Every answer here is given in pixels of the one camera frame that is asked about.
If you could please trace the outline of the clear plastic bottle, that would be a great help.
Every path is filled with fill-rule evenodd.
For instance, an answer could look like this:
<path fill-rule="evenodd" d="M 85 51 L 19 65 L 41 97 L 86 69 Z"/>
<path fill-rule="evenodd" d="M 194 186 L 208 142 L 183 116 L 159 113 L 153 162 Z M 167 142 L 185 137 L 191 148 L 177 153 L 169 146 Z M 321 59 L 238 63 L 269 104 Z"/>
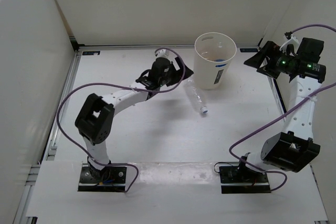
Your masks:
<path fill-rule="evenodd" d="M 194 111 L 200 115 L 206 115 L 208 113 L 208 108 L 204 96 L 202 91 L 196 86 L 193 78 L 188 78 L 186 80 L 184 90 Z"/>

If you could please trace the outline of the blue label water bottle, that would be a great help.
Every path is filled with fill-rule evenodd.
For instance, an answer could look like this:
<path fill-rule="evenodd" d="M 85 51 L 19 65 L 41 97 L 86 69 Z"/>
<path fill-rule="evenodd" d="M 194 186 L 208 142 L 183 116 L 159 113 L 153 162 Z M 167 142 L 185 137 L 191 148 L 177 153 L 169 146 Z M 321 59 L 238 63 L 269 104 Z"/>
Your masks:
<path fill-rule="evenodd" d="M 223 59 L 216 59 L 214 62 L 216 63 L 216 68 L 221 68 L 227 65 L 226 61 Z"/>

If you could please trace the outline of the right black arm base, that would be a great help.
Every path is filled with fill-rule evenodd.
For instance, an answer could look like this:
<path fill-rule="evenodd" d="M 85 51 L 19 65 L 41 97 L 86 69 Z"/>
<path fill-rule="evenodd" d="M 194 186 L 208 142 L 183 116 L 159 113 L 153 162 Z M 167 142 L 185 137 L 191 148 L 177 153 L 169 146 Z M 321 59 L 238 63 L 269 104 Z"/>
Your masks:
<path fill-rule="evenodd" d="M 250 171 L 244 165 L 217 162 L 214 172 L 220 176 L 222 194 L 271 193 L 267 175 Z"/>

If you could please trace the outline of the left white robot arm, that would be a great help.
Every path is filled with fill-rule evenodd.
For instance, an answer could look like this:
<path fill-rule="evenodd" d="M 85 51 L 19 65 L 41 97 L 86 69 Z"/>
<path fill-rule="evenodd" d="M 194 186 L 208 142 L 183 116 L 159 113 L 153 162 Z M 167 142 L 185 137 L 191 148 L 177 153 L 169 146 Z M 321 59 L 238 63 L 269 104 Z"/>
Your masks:
<path fill-rule="evenodd" d="M 105 165 L 111 163 L 105 140 L 111 132 L 114 116 L 130 106 L 149 100 L 162 86 L 175 85 L 193 74 L 191 69 L 183 67 L 178 57 L 175 60 L 179 70 L 167 58 L 158 57 L 151 69 L 141 73 L 129 90 L 122 89 L 103 96 L 92 93 L 87 97 L 75 120 L 75 126 L 89 153 L 87 161 L 90 174 L 97 181 L 112 179 L 111 168 Z"/>

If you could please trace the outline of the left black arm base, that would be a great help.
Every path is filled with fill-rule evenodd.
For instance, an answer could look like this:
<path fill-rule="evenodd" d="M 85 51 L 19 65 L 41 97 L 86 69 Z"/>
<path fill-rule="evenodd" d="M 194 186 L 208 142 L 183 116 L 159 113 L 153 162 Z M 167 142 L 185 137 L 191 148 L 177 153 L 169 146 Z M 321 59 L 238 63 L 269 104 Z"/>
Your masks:
<path fill-rule="evenodd" d="M 125 166 L 105 167 L 103 171 L 96 171 L 89 164 L 83 164 L 78 191 L 122 193 L 125 191 L 126 177 Z"/>

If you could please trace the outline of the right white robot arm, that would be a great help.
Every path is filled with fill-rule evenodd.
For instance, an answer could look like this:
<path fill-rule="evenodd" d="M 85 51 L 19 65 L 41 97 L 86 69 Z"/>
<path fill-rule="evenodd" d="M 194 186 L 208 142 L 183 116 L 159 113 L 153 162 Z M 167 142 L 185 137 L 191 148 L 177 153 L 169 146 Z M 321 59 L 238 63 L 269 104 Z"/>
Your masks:
<path fill-rule="evenodd" d="M 255 173 L 271 169 L 299 172 L 320 152 L 320 146 L 313 142 L 312 121 L 315 98 L 299 105 L 309 94 L 321 88 L 325 80 L 326 67 L 318 63 L 324 42 L 303 38 L 298 42 L 291 37 L 282 46 L 268 41 L 253 57 L 244 62 L 257 72 L 277 79 L 280 74 L 289 76 L 290 100 L 280 133 L 269 138 L 258 153 L 247 153 L 247 163 L 236 168 L 236 177 L 247 182 Z"/>

